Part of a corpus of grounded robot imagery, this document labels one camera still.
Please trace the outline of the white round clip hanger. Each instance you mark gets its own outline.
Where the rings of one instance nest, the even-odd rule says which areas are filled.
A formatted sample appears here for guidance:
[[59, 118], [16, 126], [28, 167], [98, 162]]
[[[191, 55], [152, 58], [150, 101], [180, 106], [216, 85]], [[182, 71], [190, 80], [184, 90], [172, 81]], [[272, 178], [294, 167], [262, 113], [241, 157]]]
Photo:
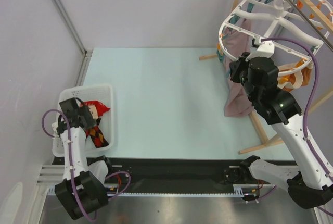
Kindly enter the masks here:
[[[293, 1], [297, 8], [301, 8], [302, 3], [300, 0]], [[297, 70], [307, 66], [312, 61], [312, 58], [310, 55], [305, 55], [280, 44], [273, 35], [276, 33], [277, 28], [282, 27], [286, 29], [291, 32], [297, 40], [310, 45], [310, 50], [314, 54], [318, 52], [324, 42], [318, 36], [314, 37], [305, 33], [292, 22], [293, 20], [305, 22], [300, 15], [291, 11], [291, 5], [286, 0], [242, 0], [220, 26], [219, 45], [224, 54], [222, 57], [227, 57], [231, 61], [238, 59], [238, 57], [231, 55], [223, 44], [223, 40], [227, 37], [225, 30], [227, 28], [229, 30], [234, 29], [249, 35], [249, 47], [251, 47], [251, 52], [254, 51], [251, 44], [252, 39], [262, 37], [261, 41], [273, 41], [275, 49], [281, 49], [291, 55], [299, 57], [301, 60], [305, 60], [305, 63], [294, 71], [280, 71], [279, 74], [282, 76], [295, 73]]]

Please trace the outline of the red beige fox sock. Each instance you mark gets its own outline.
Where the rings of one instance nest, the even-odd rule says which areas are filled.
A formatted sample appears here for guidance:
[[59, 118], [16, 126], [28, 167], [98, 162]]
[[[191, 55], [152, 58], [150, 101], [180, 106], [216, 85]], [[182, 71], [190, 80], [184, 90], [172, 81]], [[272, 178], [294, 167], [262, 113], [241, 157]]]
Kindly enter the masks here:
[[110, 108], [107, 107], [105, 104], [103, 104], [100, 101], [86, 101], [84, 102], [84, 105], [88, 107], [89, 112], [93, 116], [93, 118], [96, 120], [97, 124], [100, 124], [102, 116], [110, 111]]

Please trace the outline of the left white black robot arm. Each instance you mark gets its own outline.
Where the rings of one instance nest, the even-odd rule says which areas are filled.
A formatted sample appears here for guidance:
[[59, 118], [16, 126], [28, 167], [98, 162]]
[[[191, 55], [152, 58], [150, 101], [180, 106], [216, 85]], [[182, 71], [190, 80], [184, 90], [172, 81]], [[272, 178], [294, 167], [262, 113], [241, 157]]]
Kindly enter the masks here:
[[105, 156], [87, 162], [86, 131], [97, 126], [88, 106], [75, 97], [59, 106], [53, 130], [63, 144], [64, 172], [62, 181], [55, 185], [55, 194], [69, 216], [78, 220], [108, 204], [104, 182], [114, 178], [114, 169]]

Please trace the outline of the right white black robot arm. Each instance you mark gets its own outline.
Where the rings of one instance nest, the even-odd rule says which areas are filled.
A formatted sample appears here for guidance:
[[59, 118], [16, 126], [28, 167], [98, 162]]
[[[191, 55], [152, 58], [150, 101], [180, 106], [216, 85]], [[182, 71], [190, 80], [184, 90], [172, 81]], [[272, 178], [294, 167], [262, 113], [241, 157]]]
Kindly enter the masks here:
[[319, 151], [293, 95], [278, 87], [278, 67], [270, 58], [247, 60], [248, 52], [229, 63], [230, 79], [243, 86], [255, 111], [282, 138], [297, 169], [271, 164], [257, 156], [243, 161], [240, 177], [246, 183], [263, 180], [288, 192], [301, 208], [320, 207], [332, 200], [331, 170], [323, 168]]

